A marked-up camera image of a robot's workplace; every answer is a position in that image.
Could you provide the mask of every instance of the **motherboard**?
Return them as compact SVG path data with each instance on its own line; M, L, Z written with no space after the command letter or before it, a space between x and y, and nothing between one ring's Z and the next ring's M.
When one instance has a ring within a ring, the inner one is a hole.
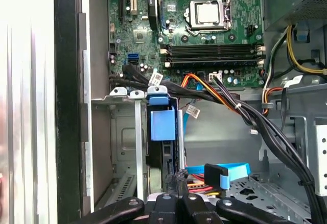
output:
M132 63L177 84L189 72L228 88L264 83L261 0L109 0L109 36L111 74Z

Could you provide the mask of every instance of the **cpu socket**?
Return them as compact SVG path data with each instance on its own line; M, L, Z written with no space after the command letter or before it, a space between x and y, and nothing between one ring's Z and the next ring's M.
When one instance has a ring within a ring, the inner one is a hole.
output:
M228 31L231 28L229 2L191 1L184 17L191 30Z

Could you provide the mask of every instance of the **white label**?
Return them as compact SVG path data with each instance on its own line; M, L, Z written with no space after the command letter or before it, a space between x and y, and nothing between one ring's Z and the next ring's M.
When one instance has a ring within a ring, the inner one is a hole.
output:
M301 82L303 75L299 75L294 77L292 80L289 80L288 82L286 82L284 88L288 88L291 85L297 85Z
M163 75L159 74L158 72L153 72L151 79L149 81L149 86L158 86L160 85L162 79L163 79Z
M190 116L194 118L198 118L200 109L197 109L196 107L189 105L185 113L188 113Z
M252 134L252 135L258 135L259 133L258 133L257 130L251 129L250 130L250 134Z
M167 5L167 11L175 12L176 11L176 5Z

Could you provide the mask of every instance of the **green circuit board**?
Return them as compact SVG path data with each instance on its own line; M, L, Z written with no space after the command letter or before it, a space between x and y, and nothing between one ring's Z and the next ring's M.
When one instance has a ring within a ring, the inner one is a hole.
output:
M204 45L215 44L253 44L263 43L261 0L230 0L231 29L226 32L215 32L193 36L185 30L188 24L185 21L185 9L194 0L160 0L161 23L160 31L150 28L148 16L148 0L137 0L137 15L128 12L123 21L119 19L119 0L109 0L110 42L115 45L117 56L114 64L110 65L111 73L122 73L122 65L127 63L128 53L139 54L138 68L142 73L150 77L153 70L164 75L165 79L175 83L181 83L185 73L193 72L207 77L209 73L223 70L223 83L229 87L262 87L262 80L257 66L237 66L218 68L205 68L203 70L170 70L165 69L160 60L160 44L170 45ZM258 27L252 36L248 36L247 28L253 25ZM182 36L188 36L188 41L183 42Z

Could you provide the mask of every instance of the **black plastic handle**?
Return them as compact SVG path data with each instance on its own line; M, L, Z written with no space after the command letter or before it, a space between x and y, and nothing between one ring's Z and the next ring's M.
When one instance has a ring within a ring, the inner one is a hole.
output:
M244 224L294 224L235 198L226 197L216 204L216 211L221 217Z
M138 217L144 212L144 202L128 197L93 212L71 224L116 224Z

